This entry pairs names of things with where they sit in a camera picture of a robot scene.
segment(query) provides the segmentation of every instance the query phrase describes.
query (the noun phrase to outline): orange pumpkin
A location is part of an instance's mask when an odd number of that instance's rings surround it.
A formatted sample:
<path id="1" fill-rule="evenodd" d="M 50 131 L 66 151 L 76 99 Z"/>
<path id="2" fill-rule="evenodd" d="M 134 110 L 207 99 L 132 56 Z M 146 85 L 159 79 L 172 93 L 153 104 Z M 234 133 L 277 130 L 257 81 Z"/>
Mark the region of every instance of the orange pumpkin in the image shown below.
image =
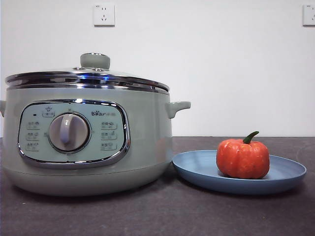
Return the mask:
<path id="1" fill-rule="evenodd" d="M 217 166 L 233 178 L 263 178 L 269 171 L 269 152 L 261 142 L 251 142 L 255 131 L 244 140 L 228 139 L 219 144 Z"/>

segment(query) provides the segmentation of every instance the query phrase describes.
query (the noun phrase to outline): dark countertop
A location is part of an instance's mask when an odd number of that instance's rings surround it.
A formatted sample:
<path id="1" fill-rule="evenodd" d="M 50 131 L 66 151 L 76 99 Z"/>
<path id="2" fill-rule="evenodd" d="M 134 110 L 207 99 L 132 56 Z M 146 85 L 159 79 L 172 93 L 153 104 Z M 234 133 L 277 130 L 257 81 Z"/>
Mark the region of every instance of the dark countertop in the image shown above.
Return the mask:
<path id="1" fill-rule="evenodd" d="M 224 137 L 175 137 L 174 152 L 216 149 Z M 214 192 L 170 166 L 137 189 L 94 197 L 49 197 L 12 186 L 1 172 L 1 236 L 313 236 L 315 137 L 264 138 L 270 154 L 305 165 L 287 192 L 244 196 Z"/>

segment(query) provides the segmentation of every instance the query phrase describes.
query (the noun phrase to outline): electrical outlet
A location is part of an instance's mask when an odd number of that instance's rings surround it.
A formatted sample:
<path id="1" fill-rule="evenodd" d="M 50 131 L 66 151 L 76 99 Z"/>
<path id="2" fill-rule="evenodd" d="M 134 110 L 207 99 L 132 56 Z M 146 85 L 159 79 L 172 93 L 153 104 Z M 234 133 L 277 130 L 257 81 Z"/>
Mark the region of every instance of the electrical outlet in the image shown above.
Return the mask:
<path id="1" fill-rule="evenodd" d="M 93 8 L 94 26 L 115 25 L 115 5 L 113 3 L 97 4 Z"/>
<path id="2" fill-rule="evenodd" d="M 303 5 L 303 25 L 315 26 L 315 5 Z"/>

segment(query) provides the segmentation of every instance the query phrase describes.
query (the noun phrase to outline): green stem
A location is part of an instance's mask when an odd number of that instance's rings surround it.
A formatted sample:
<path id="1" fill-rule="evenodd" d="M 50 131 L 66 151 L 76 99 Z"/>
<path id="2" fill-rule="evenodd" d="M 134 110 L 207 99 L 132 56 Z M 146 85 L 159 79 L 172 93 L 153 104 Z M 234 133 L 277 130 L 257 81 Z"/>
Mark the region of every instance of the green stem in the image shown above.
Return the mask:
<path id="1" fill-rule="evenodd" d="M 250 135 L 248 135 L 245 139 L 243 139 L 243 143 L 244 144 L 250 144 L 252 138 L 257 135 L 259 133 L 259 131 L 255 131 L 255 132 L 252 132 Z"/>

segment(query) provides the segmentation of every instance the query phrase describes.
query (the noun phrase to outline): blue plate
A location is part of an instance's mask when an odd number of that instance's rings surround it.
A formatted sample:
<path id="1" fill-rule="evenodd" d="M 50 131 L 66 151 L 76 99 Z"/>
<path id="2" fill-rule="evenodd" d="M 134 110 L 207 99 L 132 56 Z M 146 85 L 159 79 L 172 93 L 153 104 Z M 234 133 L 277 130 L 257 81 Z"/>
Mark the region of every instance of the blue plate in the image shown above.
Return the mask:
<path id="1" fill-rule="evenodd" d="M 298 185 L 306 174 L 305 166 L 296 161 L 270 155 L 270 169 L 262 179 L 231 178 L 223 175 L 216 163 L 217 150 L 180 153 L 173 158 L 179 175 L 203 188 L 234 194 L 273 194 Z"/>

